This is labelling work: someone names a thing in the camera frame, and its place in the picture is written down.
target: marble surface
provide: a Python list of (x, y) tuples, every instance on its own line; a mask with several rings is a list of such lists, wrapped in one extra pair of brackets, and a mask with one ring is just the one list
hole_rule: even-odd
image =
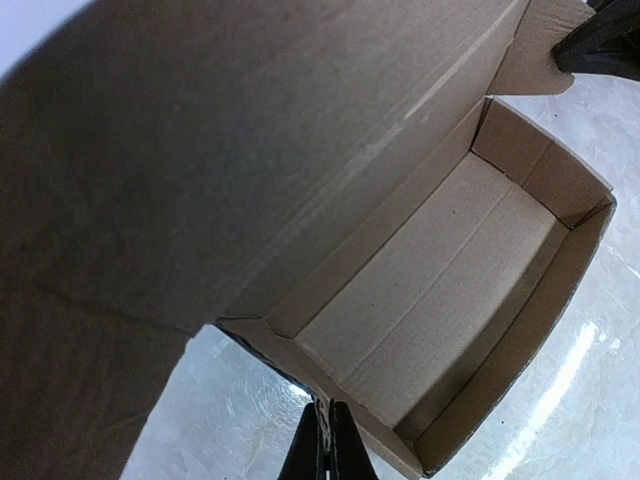
[[(0, 77), (85, 3), (0, 2)], [(618, 209), (540, 354), (436, 479), (636, 479), (640, 83), (580, 76), (564, 95), (508, 100), (611, 182)], [(205, 328), (174, 371), (122, 480), (274, 479), (307, 401)], [(402, 478), (374, 463), (381, 479)]]

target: cardboard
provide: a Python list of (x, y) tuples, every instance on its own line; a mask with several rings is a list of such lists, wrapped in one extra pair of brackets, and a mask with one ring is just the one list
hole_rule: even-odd
[[(545, 53), (550, 40), (537, 37), (579, 22), (579, 4), (116, 0), (80, 12), (0, 85), (0, 476), (117, 478), (185, 342), (216, 320), (290, 378), (349, 401), (405, 475), (437, 469), (486, 409), (429, 458), (419, 445), (446, 427), (434, 412), (462, 398), (462, 379), (533, 301), (565, 229), (560, 251), (610, 208), (608, 188), (555, 141), (517, 167), (522, 189), (507, 180), (512, 157), (493, 160), (507, 178), (483, 163), (493, 155), (482, 148), (506, 148), (492, 143), (500, 132), (481, 130), (477, 156), (468, 153), (490, 85), (523, 85), (518, 59), (539, 92), (568, 85)], [(485, 125), (506, 131), (508, 114), (492, 106)], [(460, 204), (469, 224), (458, 225), (438, 205), (461, 201), (449, 187), (482, 193), (449, 182), (465, 169), (496, 197), (477, 197), (480, 210)], [(517, 238), (507, 227), (522, 212), (528, 240), (492, 250), (487, 259), (504, 252), (502, 263), (477, 263), (501, 246), (494, 227)], [(415, 235), (440, 228), (432, 215), (459, 251), (419, 248)], [(435, 270), (405, 278), (389, 266), (396, 257)], [(377, 305), (379, 327), (353, 352), (331, 344), (332, 329), (367, 320), (361, 293), (387, 293), (377, 271), (393, 273), (398, 301)], [(486, 295), (450, 301), (483, 272), (495, 280)], [(565, 291), (576, 283), (567, 277)], [(470, 319), (474, 302), (484, 307)], [(456, 348), (417, 358), (432, 309), (443, 341), (460, 327), (450, 315), (470, 323)], [(395, 404), (367, 368), (386, 365), (403, 335), (414, 343), (389, 366), (411, 364), (410, 375), (393, 388), (419, 381)]]

